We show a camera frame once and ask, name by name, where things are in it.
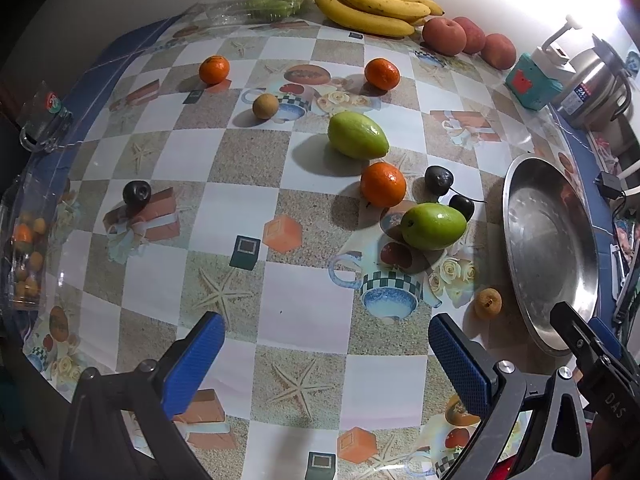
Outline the steel electric kettle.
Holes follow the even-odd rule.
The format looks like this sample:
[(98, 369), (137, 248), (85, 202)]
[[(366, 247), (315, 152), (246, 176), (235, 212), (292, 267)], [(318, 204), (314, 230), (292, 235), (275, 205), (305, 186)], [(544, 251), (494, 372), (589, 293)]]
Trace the steel electric kettle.
[(596, 35), (592, 41), (591, 49), (570, 61), (576, 73), (553, 101), (572, 128), (586, 128), (599, 119), (614, 122), (631, 106), (630, 79), (623, 59)]

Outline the yellow banana bunch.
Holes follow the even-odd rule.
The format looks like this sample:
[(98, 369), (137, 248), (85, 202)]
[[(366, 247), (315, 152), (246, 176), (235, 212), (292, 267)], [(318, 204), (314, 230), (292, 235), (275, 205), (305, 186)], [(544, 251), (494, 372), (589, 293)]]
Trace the yellow banana bunch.
[(314, 0), (334, 24), (353, 32), (402, 39), (411, 36), (428, 18), (445, 15), (433, 0)]

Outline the round steel plate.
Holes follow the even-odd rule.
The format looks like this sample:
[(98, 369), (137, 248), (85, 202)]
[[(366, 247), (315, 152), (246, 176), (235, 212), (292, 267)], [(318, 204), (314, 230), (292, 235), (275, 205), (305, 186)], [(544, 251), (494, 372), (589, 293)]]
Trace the round steel plate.
[(511, 162), (501, 193), (502, 225), (514, 296), (535, 344), (570, 353), (550, 323), (558, 302), (589, 321), (597, 307), (596, 240), (579, 194), (551, 162), (531, 154)]

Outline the patterned checkered tablecloth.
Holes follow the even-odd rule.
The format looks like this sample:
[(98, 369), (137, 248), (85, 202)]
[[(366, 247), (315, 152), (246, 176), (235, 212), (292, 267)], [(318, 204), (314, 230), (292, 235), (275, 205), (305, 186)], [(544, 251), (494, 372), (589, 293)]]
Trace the patterned checkered tablecloth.
[[(230, 73), (208, 86), (198, 68), (216, 54)], [(398, 67), (396, 88), (367, 83), (374, 58)], [(252, 111), (263, 93), (280, 102), (264, 122)], [(48, 253), (24, 347), (64, 399), (85, 368), (132, 370), (214, 311), (226, 341), (178, 421), (214, 478), (426, 479), (476, 427), (428, 346), (434, 315), (524, 370), (555, 368), (514, 304), (501, 191), (525, 154), (577, 193), (582, 181), (552, 115), (524, 110), (478, 58), (321, 20), (215, 27), (193, 12), (112, 44), (68, 106), (72, 146), (46, 167), (70, 179), (78, 213)], [(330, 118), (345, 110), (384, 130), (384, 157), (332, 148)], [(396, 206), (361, 196), (376, 162), (406, 179)], [(432, 165), (454, 175), (444, 196), (425, 187)], [(132, 180), (152, 188), (141, 209), (122, 200)], [(462, 237), (436, 252), (408, 245), (402, 216), (454, 194), (475, 205)], [(487, 287), (502, 310), (485, 321), (473, 301)]]

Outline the small brown longan near plate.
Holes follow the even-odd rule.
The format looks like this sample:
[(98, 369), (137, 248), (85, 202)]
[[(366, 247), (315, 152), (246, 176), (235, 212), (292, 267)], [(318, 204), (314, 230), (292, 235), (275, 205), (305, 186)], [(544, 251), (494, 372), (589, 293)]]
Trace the small brown longan near plate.
[(481, 320), (491, 320), (502, 310), (502, 297), (497, 289), (487, 287), (480, 290), (473, 301), (473, 309)]

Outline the orange tangerine far right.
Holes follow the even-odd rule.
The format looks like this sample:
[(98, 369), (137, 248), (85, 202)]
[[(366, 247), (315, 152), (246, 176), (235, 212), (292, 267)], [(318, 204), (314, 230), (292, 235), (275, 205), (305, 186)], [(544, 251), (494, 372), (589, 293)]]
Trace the orange tangerine far right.
[(400, 81), (398, 67), (386, 58), (374, 58), (364, 68), (364, 78), (371, 86), (382, 91), (396, 88)]

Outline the clear plastic box small fruits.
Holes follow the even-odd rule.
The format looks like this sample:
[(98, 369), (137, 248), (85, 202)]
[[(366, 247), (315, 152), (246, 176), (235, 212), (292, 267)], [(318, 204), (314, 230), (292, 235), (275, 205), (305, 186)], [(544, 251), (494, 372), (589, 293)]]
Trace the clear plastic box small fruits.
[(1, 311), (39, 308), (49, 252), (59, 250), (78, 209), (69, 178), (22, 174), (1, 195)]

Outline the small green mango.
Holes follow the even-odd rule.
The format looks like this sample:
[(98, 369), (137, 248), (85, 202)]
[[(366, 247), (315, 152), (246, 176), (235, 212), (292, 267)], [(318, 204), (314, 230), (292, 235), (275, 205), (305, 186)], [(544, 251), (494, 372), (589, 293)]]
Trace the small green mango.
[(466, 230), (465, 216), (438, 203), (423, 203), (409, 209), (400, 222), (405, 242), (422, 252), (436, 252), (454, 244)]

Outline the orange tangerine far left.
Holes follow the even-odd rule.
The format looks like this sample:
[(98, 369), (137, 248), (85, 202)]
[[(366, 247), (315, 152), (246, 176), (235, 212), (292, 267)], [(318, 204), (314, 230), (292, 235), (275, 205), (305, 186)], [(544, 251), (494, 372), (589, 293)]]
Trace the orange tangerine far left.
[(212, 55), (201, 62), (198, 76), (208, 86), (214, 86), (224, 81), (230, 73), (230, 63), (222, 55)]

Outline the red apple front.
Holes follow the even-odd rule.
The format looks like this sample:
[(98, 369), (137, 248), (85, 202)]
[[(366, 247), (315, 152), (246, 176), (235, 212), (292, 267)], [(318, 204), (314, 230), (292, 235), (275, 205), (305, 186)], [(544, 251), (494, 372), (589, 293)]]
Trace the red apple front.
[(422, 28), (424, 44), (442, 55), (455, 56), (466, 45), (466, 33), (461, 25), (448, 18), (432, 18)]

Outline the orange tangerine centre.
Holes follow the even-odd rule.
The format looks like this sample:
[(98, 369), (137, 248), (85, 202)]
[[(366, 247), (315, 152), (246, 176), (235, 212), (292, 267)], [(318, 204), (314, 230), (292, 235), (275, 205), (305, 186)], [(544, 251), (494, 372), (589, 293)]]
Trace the orange tangerine centre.
[(390, 208), (404, 200), (407, 182), (395, 166), (388, 162), (376, 162), (363, 170), (360, 177), (360, 193), (372, 206)]

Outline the red apple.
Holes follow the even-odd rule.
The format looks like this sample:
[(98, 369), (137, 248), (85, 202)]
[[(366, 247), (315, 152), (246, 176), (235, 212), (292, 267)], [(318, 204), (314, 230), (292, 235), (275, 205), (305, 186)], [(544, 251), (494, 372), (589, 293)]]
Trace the red apple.
[(455, 56), (466, 45), (466, 33), (461, 25), (448, 18), (432, 18), (422, 28), (424, 44), (442, 55)]
[(518, 55), (512, 41), (501, 34), (489, 34), (485, 38), (485, 45), (480, 50), (482, 59), (497, 70), (510, 70)]
[(454, 21), (462, 27), (465, 32), (466, 43), (463, 52), (468, 55), (477, 54), (486, 44), (486, 36), (480, 26), (475, 24), (465, 16), (457, 16)]

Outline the glass mug with logo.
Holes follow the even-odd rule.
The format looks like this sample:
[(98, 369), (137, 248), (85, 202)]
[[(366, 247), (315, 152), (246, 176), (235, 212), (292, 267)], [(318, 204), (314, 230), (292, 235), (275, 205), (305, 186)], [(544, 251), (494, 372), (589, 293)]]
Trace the glass mug with logo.
[(35, 95), (23, 105), (17, 122), (21, 126), (23, 148), (31, 153), (51, 153), (70, 130), (73, 113), (47, 83), (41, 81)]

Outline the brown round longan fruit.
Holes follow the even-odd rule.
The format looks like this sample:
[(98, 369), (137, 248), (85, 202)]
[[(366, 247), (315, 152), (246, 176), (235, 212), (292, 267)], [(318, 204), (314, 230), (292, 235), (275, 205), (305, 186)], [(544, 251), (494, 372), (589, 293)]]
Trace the brown round longan fruit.
[(280, 102), (276, 96), (271, 93), (263, 93), (254, 99), (252, 111), (256, 118), (264, 122), (277, 114), (279, 106)]

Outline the orange tangerine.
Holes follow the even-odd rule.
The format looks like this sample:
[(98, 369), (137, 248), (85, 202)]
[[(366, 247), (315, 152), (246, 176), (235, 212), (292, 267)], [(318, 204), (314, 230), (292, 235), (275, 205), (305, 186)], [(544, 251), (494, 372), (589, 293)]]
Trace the orange tangerine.
[(208, 86), (214, 86), (224, 81), (230, 73), (230, 63), (222, 55), (212, 55), (201, 62), (198, 76)]
[(396, 88), (400, 81), (398, 67), (386, 58), (374, 58), (364, 68), (364, 78), (371, 86), (382, 91)]
[(372, 206), (390, 208), (404, 200), (407, 182), (395, 166), (388, 162), (376, 162), (363, 170), (360, 177), (360, 193)]

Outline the red apple right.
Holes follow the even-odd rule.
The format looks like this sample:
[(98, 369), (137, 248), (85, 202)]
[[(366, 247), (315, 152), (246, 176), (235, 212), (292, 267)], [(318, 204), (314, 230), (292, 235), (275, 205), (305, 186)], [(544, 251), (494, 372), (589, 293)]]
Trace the red apple right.
[(512, 41), (501, 34), (489, 34), (485, 38), (485, 45), (480, 50), (482, 59), (497, 70), (510, 70), (518, 55)]

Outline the clear plastic box green fruit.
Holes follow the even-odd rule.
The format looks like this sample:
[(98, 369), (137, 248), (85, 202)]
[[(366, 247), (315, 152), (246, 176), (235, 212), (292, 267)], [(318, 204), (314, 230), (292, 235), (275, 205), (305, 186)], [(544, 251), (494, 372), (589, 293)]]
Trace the clear plastic box green fruit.
[(205, 13), (215, 25), (275, 23), (299, 14), (308, 0), (216, 0)]

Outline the dark plum with stem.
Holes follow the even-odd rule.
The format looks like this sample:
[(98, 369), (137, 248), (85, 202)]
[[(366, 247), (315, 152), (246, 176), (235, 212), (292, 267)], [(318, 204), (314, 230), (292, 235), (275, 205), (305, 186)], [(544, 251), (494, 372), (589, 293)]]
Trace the dark plum with stem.
[(444, 196), (454, 184), (454, 175), (446, 167), (432, 165), (425, 170), (424, 182), (427, 191), (432, 195)]

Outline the snack packets pile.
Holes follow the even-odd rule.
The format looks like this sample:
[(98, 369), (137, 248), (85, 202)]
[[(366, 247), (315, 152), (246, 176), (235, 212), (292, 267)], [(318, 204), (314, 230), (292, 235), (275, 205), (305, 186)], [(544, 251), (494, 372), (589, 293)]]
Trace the snack packets pile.
[(634, 316), (639, 279), (639, 219), (629, 211), (614, 216), (614, 299), (612, 322), (620, 330)]

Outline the black charger adapter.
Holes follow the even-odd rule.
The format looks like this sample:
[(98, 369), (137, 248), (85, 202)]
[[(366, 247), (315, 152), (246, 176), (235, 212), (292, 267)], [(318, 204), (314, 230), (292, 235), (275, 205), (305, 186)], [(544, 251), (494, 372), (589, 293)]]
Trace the black charger adapter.
[(607, 200), (618, 200), (624, 198), (625, 193), (620, 184), (620, 179), (614, 174), (609, 174), (606, 171), (601, 171), (600, 174), (594, 180), (596, 187), (600, 195)]

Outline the red apple middle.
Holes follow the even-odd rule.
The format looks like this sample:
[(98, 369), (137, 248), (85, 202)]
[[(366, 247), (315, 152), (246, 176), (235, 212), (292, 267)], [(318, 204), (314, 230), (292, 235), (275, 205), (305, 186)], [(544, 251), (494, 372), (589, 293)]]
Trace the red apple middle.
[(462, 27), (465, 32), (466, 43), (463, 52), (468, 55), (477, 54), (486, 44), (486, 36), (480, 26), (475, 24), (465, 16), (457, 16), (454, 21)]

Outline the large green mango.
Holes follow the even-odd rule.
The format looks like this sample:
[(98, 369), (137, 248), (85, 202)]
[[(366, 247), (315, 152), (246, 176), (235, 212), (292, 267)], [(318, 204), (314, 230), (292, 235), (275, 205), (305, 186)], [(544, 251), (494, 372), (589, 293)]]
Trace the large green mango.
[(382, 158), (390, 149), (384, 130), (374, 120), (348, 110), (330, 118), (328, 137), (332, 148), (353, 159)]

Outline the teal box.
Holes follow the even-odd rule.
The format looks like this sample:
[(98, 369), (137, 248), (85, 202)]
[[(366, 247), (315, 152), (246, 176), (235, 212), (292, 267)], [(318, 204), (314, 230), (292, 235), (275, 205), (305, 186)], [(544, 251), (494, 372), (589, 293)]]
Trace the teal box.
[(563, 90), (562, 84), (548, 77), (528, 53), (518, 58), (506, 76), (506, 86), (522, 107), (535, 112), (548, 105)]

